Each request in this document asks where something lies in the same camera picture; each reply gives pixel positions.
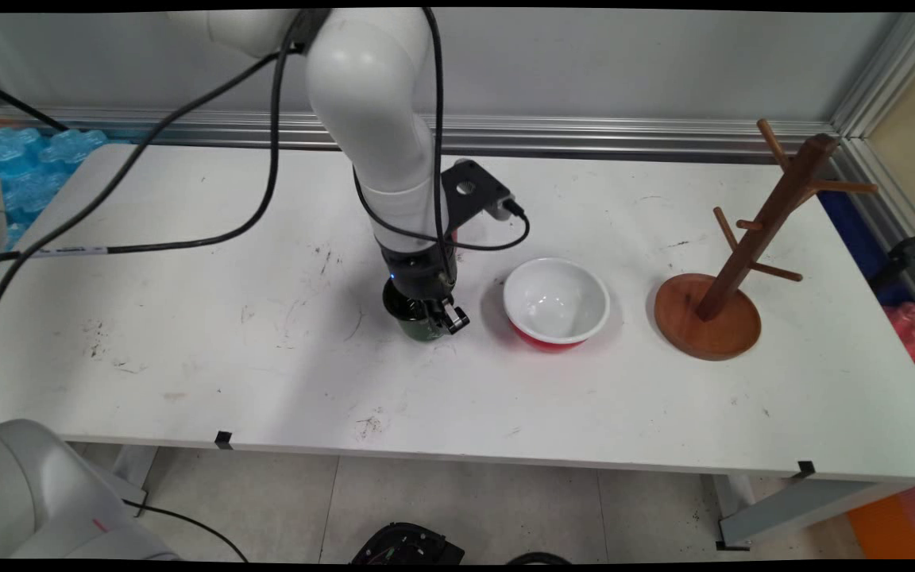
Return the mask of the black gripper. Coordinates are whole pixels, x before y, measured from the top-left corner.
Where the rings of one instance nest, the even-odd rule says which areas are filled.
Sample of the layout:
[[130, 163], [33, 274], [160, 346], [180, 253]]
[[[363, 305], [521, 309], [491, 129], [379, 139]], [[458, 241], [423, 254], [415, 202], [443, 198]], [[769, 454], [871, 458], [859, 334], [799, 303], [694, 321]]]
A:
[[379, 238], [379, 249], [393, 286], [407, 298], [428, 300], [428, 318], [436, 330], [456, 334], [471, 323], [454, 303], [458, 272], [453, 246], [440, 249], [424, 239], [386, 234]]

